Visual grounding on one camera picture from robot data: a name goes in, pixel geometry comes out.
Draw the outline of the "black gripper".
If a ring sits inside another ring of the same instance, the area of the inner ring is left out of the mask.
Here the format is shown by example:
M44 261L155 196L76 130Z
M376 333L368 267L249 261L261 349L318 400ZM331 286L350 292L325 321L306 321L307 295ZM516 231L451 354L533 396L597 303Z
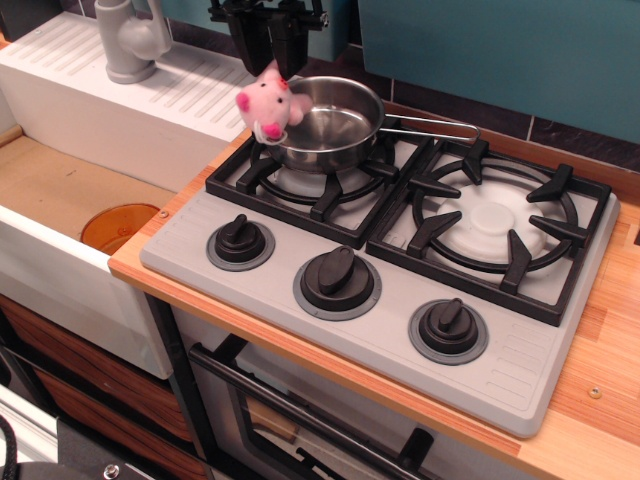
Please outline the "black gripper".
M212 22L229 25L236 50L252 76L259 76L275 59L280 75L292 78L307 64L307 30L321 31L329 26L328 12L317 0L310 4L288 0L211 1L208 13Z

